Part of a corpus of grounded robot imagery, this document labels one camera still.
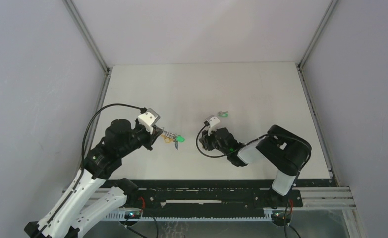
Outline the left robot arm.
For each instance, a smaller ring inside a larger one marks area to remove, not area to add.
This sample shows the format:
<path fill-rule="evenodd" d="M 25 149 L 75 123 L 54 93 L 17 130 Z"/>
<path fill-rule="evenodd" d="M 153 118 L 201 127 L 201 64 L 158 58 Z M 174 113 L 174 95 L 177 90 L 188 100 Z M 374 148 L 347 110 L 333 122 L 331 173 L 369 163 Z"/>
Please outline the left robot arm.
<path fill-rule="evenodd" d="M 132 128 L 126 119 L 114 120 L 101 141 L 88 152 L 83 167 L 60 200 L 39 221 L 29 222 L 25 233 L 31 238 L 82 238 L 114 209 L 134 206 L 139 199 L 138 187 L 127 178 L 118 180 L 90 206 L 85 204 L 121 166 L 123 157 L 141 147 L 152 149 L 162 133 L 157 121 L 153 116 L 139 116 Z"/>

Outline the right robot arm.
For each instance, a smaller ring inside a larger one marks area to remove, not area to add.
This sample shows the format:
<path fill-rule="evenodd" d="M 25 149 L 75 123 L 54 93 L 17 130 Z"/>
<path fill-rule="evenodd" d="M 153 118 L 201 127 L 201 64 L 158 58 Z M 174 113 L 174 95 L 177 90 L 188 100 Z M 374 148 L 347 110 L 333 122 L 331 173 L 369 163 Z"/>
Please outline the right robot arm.
<path fill-rule="evenodd" d="M 278 125 L 272 125 L 266 134 L 248 143 L 237 141 L 225 127 L 211 132 L 202 128 L 195 145 L 203 156 L 209 157 L 208 151 L 217 150 L 237 167 L 268 160 L 277 169 L 267 197 L 273 209 L 283 205 L 287 209 L 293 207 L 290 192 L 312 155 L 308 141 Z"/>

